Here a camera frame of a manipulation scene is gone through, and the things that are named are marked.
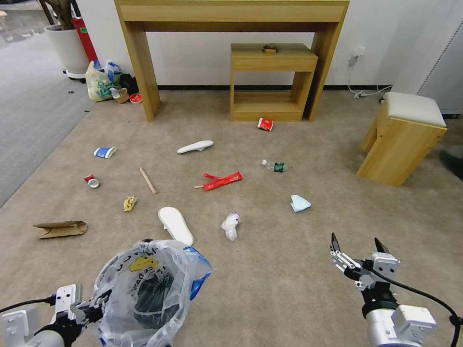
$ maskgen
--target white tissue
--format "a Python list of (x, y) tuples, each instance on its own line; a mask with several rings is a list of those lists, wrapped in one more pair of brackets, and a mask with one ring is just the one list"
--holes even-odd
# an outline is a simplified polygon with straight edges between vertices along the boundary
[(293, 202), (290, 202), (289, 204), (293, 208), (294, 212), (305, 210), (312, 205), (310, 202), (304, 198), (301, 198), (299, 195), (291, 195), (291, 199)]
[(227, 219), (225, 219), (222, 223), (222, 229), (225, 230), (225, 236), (230, 240), (230, 241), (235, 241), (236, 238), (238, 237), (238, 234), (236, 233), (236, 226), (240, 223), (240, 215), (236, 212), (232, 212), (227, 216)]

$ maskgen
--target white plant pot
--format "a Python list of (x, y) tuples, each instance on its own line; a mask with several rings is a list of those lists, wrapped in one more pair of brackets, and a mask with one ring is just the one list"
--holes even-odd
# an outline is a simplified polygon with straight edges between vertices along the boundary
[(89, 60), (83, 50), (77, 30), (61, 30), (60, 25), (45, 28), (59, 60), (71, 75), (85, 75)]

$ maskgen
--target white cushion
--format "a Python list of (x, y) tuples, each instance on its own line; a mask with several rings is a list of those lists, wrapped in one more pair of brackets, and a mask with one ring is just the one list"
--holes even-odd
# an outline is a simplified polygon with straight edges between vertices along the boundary
[(389, 117), (447, 127), (434, 99), (394, 92), (386, 93), (384, 98)]

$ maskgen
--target power outlet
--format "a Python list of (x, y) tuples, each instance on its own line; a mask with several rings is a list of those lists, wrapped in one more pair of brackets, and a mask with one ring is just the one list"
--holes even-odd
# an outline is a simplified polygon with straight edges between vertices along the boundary
[(351, 55), (351, 58), (349, 59), (349, 63), (347, 64), (347, 66), (348, 67), (353, 67), (356, 64), (357, 59), (360, 56), (363, 56), (364, 52), (365, 52), (365, 47), (363, 47), (363, 46), (358, 46), (357, 48), (354, 48), (352, 50), (352, 55)]

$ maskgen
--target potted plant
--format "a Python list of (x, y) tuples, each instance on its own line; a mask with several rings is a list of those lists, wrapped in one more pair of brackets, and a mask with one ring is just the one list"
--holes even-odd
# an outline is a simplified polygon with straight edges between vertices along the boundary
[(59, 24), (45, 28), (58, 57), (70, 78), (85, 78), (89, 60), (71, 22), (71, 0), (44, 0), (55, 12)]

